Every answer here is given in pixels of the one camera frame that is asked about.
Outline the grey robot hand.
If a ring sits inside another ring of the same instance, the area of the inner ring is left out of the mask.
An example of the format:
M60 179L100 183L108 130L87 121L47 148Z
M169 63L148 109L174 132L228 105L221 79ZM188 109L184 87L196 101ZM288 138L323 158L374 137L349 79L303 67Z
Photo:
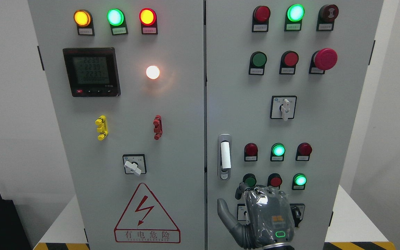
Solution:
M242 182L236 195L245 201L248 224L238 222L222 198L217 200L217 213L240 247L256 249L278 243L291 244L295 224L286 193L271 186L249 187Z

